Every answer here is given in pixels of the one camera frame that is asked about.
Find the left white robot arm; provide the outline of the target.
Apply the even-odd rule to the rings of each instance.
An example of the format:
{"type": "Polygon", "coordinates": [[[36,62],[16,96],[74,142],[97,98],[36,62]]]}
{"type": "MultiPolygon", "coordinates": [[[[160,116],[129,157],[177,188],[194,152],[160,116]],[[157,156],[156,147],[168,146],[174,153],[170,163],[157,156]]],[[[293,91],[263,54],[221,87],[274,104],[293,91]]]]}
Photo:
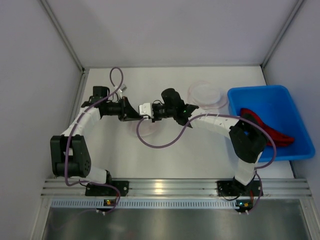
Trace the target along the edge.
{"type": "Polygon", "coordinates": [[[94,86],[92,96],[81,105],[79,114],[68,129],[50,139],[52,172],[57,177],[63,177],[69,187],[74,185],[69,181],[71,177],[79,178],[80,184],[112,183],[111,173],[108,170],[92,165],[86,143],[86,137],[102,117],[116,116],[121,122],[142,119],[126,96],[116,102],[109,100],[111,96],[108,87],[94,86]]]}

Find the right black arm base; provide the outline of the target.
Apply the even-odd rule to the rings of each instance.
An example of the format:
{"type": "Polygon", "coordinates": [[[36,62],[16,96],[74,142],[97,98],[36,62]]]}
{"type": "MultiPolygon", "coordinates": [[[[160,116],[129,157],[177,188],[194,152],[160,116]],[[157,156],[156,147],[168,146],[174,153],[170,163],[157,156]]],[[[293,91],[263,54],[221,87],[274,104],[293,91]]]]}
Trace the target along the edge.
{"type": "Polygon", "coordinates": [[[217,192],[219,197],[258,197],[262,190],[259,180],[251,180],[248,185],[243,185],[235,178],[231,180],[218,180],[217,192]]]}

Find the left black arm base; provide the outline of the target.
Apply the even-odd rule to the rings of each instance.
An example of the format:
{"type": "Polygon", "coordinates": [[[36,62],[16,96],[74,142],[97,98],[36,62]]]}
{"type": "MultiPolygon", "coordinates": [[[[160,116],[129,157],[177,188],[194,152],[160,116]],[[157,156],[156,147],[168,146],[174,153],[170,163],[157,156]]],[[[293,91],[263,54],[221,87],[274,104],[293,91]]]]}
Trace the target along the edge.
{"type": "Polygon", "coordinates": [[[102,186],[88,183],[85,189],[87,197],[125,197],[129,192],[129,181],[113,180],[111,186],[102,186]]]}

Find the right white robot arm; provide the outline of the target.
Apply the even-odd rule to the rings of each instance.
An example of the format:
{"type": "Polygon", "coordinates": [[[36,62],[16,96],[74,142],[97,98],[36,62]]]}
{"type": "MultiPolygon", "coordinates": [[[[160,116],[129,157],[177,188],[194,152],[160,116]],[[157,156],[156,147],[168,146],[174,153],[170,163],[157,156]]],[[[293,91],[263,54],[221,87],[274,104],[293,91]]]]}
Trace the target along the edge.
{"type": "Polygon", "coordinates": [[[152,120],[172,118],[179,125],[218,133],[230,139],[238,157],[234,180],[243,186],[249,185],[255,176],[257,162],[268,143],[266,135],[251,123],[258,123],[248,114],[243,120],[235,116],[205,113],[199,106],[187,104],[173,88],[161,93],[163,103],[152,103],[152,120]]]}

